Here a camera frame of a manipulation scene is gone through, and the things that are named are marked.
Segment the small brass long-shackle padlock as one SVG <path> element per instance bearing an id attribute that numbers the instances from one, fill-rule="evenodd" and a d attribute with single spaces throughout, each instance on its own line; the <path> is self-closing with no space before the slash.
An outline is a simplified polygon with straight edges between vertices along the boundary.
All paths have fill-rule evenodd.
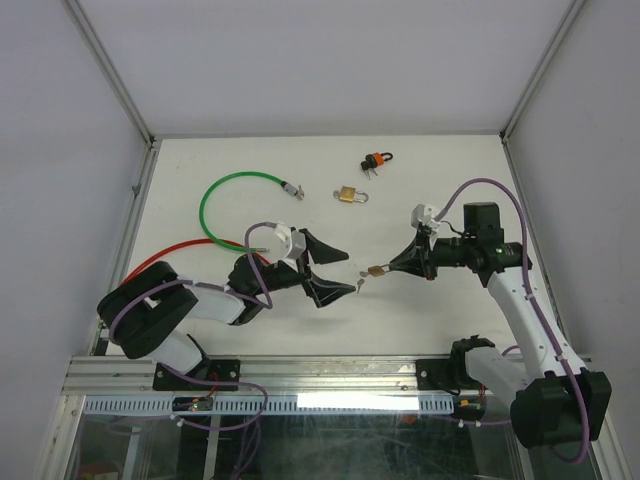
<path id="1" fill-rule="evenodd" d="M 388 265 L 374 265 L 367 268 L 367 274 L 372 277 L 381 277 L 389 271 Z"/>

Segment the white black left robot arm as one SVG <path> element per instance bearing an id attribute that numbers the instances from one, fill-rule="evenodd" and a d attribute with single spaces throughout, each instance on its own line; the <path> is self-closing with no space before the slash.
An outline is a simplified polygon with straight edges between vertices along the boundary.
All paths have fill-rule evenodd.
<path id="1" fill-rule="evenodd" d="M 251 249 L 251 236 L 261 228 L 270 229 L 284 246 L 273 263 Z M 97 305 L 109 341 L 129 359 L 149 357 L 169 365 L 184 386 L 194 389 L 206 383 L 210 366 L 197 341 L 177 330 L 189 315 L 240 327 L 272 309 L 277 291 L 299 287 L 316 307 L 324 308 L 356 290 L 313 271 L 315 265 L 343 262 L 349 255 L 306 228 L 260 222 L 246 230 L 244 241 L 245 252 L 223 285 L 183 278 L 168 262 L 157 261 L 112 290 Z"/>

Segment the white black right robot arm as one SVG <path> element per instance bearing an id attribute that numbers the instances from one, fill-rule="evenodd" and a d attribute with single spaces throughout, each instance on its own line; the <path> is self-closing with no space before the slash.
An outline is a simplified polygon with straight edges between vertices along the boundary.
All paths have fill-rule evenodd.
<path id="1" fill-rule="evenodd" d="M 514 336 L 523 368 L 478 335 L 452 344 L 441 389 L 487 387 L 509 409 L 511 426 L 526 448 L 598 439 L 612 393 L 607 376 L 590 370 L 547 317 L 529 273 L 532 263 L 519 242 L 508 242 L 494 202 L 463 207 L 464 230 L 438 235 L 437 209 L 417 205 L 411 215 L 414 240 L 390 261 L 393 272 L 432 281 L 442 268 L 467 268 L 496 302 Z"/>

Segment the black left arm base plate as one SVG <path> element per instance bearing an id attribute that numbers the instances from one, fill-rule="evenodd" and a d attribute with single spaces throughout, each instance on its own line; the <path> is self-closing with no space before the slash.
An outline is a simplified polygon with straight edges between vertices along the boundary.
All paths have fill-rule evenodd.
<path id="1" fill-rule="evenodd" d="M 208 358 L 186 373 L 164 363 L 157 363 L 152 389 L 160 392 L 237 391 L 241 361 Z"/>

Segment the large brass padlock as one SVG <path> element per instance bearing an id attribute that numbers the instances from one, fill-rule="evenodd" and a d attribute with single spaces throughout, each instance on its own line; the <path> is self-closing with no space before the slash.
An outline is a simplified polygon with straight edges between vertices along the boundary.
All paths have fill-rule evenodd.
<path id="1" fill-rule="evenodd" d="M 342 186 L 333 191 L 333 197 L 342 203 L 364 204 L 369 201 L 369 195 L 363 191 L 358 191 L 355 187 Z"/>

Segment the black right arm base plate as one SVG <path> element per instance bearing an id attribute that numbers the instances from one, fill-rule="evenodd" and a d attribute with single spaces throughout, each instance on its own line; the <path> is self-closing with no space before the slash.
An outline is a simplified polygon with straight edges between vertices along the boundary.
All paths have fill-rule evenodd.
<path id="1" fill-rule="evenodd" d="M 419 391 L 441 390 L 454 395 L 459 394 L 464 388 L 450 373 L 446 359 L 417 359 L 415 376 Z"/>

